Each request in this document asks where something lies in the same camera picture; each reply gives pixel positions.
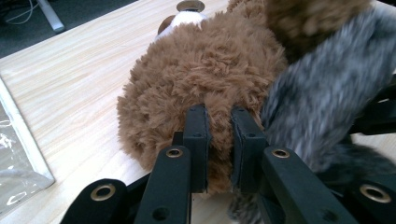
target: brown stuffed animal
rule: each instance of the brown stuffed animal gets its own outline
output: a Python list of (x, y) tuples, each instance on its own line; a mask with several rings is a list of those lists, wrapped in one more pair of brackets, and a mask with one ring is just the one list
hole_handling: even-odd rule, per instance
[[(158, 152), (171, 144), (173, 133), (183, 131), (188, 108), (205, 104), (213, 135), (208, 191), (228, 191), (233, 148), (231, 109), (234, 105), (246, 108), (261, 125), (260, 111), (269, 87), (287, 67), (276, 37), (293, 62), (369, 4), (368, 0), (354, 2), (365, 4), (231, 0), (225, 13), (199, 24), (175, 27), (171, 34), (152, 43), (136, 62), (124, 96), (119, 98), (123, 149), (150, 170)], [(285, 20), (295, 26), (290, 27)], [(267, 27), (275, 30), (276, 36)]]

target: white cable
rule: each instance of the white cable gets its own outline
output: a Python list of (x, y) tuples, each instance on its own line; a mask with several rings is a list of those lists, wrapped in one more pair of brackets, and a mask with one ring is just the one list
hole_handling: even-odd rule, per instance
[[(18, 15), (16, 17), (13, 17), (11, 19), (6, 20), (6, 23), (12, 24), (12, 25), (21, 25), (21, 24), (24, 24), (24, 23), (28, 22), (30, 20), (30, 18), (32, 17), (33, 10), (35, 10), (35, 8), (38, 7), (38, 3), (35, 4), (35, 6), (33, 6), (32, 0), (29, 0), (29, 3), (30, 3), (30, 9), (29, 10), (23, 12), (22, 14), (20, 14), (20, 15)], [(25, 15), (26, 13), (29, 13), (29, 16), (26, 18), (26, 20), (20, 21), (20, 22), (11, 22), (11, 21), (13, 21), (13, 20)]]

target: stuffed animal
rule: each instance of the stuffed animal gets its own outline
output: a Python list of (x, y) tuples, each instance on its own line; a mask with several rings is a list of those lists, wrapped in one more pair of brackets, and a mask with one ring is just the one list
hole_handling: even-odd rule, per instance
[[(369, 0), (231, 0), (227, 11), (213, 18), (194, 14), (187, 18), (196, 19), (179, 21), (183, 14), (187, 15), (180, 12), (163, 22), (119, 98), (123, 149), (143, 168), (151, 169), (159, 150), (171, 144), (174, 132), (183, 130), (188, 108), (205, 104), (213, 135), (209, 193), (230, 190), (234, 105), (250, 112), (271, 144), (296, 150), (315, 172), (325, 172), (337, 162), (349, 164), (360, 152), (375, 155), (386, 163), (385, 170), (394, 170), (391, 161), (371, 149), (337, 145), (364, 108), (364, 101), (387, 85), (388, 73), (396, 67), (389, 54), (395, 46), (386, 41), (393, 38), (393, 27), (386, 16), (383, 19), (372, 12)], [(382, 26), (375, 29), (374, 23)], [(354, 42), (348, 35), (360, 41)], [(381, 59), (389, 56), (389, 60), (374, 65), (368, 53)], [(345, 55), (349, 61), (343, 61)], [(292, 63), (289, 68), (287, 59)], [(358, 92), (362, 97), (354, 98)], [(283, 132), (294, 136), (284, 141)], [(304, 151), (299, 138), (307, 140), (309, 150)], [(367, 162), (370, 156), (364, 155)], [(253, 199), (236, 194), (230, 217), (242, 223), (260, 222)]]

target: wooden table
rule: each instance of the wooden table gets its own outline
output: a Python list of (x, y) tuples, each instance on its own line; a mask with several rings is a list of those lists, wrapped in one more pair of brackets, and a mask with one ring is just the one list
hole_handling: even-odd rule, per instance
[[(160, 23), (177, 13), (178, 2), (140, 0), (0, 59), (0, 76), (56, 179), (1, 223), (59, 223), (91, 182), (115, 178), (128, 185), (145, 174), (120, 150), (117, 97)], [(204, 2), (204, 13), (213, 16), (228, 1)], [(396, 160), (394, 134), (368, 142)], [(228, 194), (194, 197), (192, 223), (231, 223), (226, 216), (229, 201)]]

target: dark gray floor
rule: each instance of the dark gray floor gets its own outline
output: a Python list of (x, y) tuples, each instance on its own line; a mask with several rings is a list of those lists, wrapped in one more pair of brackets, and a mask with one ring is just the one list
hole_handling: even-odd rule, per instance
[[(50, 1), (50, 4), (66, 30), (70, 30), (134, 1), (136, 0), (55, 0)], [(40, 7), (37, 7), (32, 18), (25, 24), (0, 25), (0, 58), (55, 35)]]

